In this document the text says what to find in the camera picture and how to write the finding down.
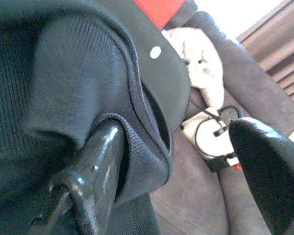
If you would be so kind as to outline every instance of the white dot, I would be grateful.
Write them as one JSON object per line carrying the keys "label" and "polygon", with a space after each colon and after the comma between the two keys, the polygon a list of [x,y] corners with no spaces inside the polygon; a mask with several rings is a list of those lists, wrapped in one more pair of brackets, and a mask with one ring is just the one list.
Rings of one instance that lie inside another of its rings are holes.
{"label": "white dot", "polygon": [[161,48],[158,46],[153,47],[150,51],[150,57],[152,59],[157,59],[160,54],[161,54]]}

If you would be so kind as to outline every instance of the red tag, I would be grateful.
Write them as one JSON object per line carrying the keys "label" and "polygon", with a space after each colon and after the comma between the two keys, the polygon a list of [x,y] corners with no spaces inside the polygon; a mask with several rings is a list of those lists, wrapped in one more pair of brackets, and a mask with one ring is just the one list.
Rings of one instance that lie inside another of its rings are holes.
{"label": "red tag", "polygon": [[235,168],[236,170],[243,170],[241,164],[236,164],[236,165],[234,166],[234,168]]}
{"label": "red tag", "polygon": [[185,0],[135,0],[135,3],[159,29],[166,26],[184,2]]}

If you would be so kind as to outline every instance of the gray couch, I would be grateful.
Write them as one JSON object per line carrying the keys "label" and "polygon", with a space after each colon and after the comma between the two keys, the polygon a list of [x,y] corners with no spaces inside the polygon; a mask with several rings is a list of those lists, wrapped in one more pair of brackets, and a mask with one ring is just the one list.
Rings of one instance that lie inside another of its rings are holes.
{"label": "gray couch", "polygon": [[[195,13],[184,26],[201,28],[218,51],[224,71],[224,106],[236,105],[243,117],[259,119],[289,136],[294,131],[294,103],[249,53],[228,39],[206,12]],[[198,90],[192,88],[191,99],[201,109],[190,103],[185,119],[206,108]],[[235,115],[229,110],[222,116],[229,121]],[[179,129],[174,138],[173,177],[151,195],[162,233],[269,235],[243,172],[228,167],[211,173]]]}

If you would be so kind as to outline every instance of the plush teddy bear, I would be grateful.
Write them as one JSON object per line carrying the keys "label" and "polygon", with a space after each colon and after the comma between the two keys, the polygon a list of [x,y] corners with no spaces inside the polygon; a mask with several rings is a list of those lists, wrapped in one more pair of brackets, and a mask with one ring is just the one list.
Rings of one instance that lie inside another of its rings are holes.
{"label": "plush teddy bear", "polygon": [[224,102],[223,68],[212,42],[197,28],[175,28],[168,34],[185,61],[191,86],[200,90],[208,107],[220,109]]}

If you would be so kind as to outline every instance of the white stuffed toy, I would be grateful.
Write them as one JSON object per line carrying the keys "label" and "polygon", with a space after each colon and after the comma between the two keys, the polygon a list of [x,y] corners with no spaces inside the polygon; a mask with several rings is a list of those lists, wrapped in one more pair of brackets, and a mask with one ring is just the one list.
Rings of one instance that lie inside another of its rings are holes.
{"label": "white stuffed toy", "polygon": [[208,107],[220,109],[224,102],[223,68],[212,42],[198,28],[175,28],[168,34],[187,65],[191,86],[200,90]]}

